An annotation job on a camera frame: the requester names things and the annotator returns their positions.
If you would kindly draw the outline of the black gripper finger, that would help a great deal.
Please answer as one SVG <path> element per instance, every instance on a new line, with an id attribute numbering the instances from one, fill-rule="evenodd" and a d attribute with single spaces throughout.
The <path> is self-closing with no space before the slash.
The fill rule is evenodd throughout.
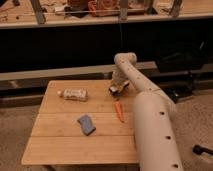
<path id="1" fill-rule="evenodd" d="M 109 92 L 112 96 L 116 96 L 117 94 L 119 94 L 122 91 L 121 87 L 112 85 L 109 87 Z"/>

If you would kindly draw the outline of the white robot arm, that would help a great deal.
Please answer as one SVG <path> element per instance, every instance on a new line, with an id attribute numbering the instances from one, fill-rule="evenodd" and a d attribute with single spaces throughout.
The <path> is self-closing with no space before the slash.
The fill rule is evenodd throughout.
<path id="1" fill-rule="evenodd" d="M 176 104 L 135 67 L 135 53 L 118 53 L 114 63 L 109 92 L 116 96 L 129 82 L 138 91 L 132 112 L 140 171 L 184 171 L 170 120 Z"/>

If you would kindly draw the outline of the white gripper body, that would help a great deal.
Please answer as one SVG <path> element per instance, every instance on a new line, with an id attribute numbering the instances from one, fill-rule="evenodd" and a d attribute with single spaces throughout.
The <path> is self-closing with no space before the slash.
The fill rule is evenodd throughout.
<path id="1" fill-rule="evenodd" d="M 112 90 L 123 90 L 129 85 L 129 80 L 119 70 L 115 70 L 112 74 L 111 86 Z"/>

